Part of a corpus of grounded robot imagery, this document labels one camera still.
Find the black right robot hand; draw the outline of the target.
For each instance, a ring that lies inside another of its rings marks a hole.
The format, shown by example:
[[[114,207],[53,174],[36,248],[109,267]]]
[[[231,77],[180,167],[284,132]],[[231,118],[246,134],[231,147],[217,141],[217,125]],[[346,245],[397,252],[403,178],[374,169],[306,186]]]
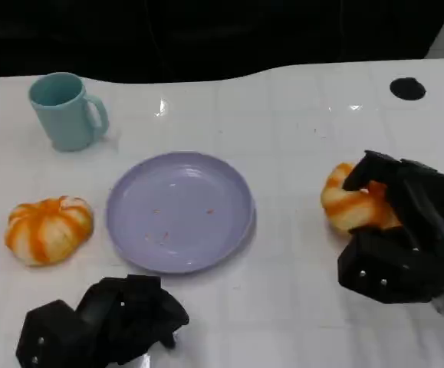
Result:
[[[384,304],[427,303],[444,295],[444,174],[417,161],[367,150],[342,185],[385,186],[399,225],[362,225],[337,260],[338,282]]]

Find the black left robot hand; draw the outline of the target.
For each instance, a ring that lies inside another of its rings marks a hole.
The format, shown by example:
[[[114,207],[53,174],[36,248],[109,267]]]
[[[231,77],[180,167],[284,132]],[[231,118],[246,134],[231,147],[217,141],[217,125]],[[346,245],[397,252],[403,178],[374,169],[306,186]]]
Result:
[[[122,366],[155,343],[174,349],[174,333],[188,323],[157,276],[103,278],[76,308],[57,299],[27,312],[15,355],[22,367]]]

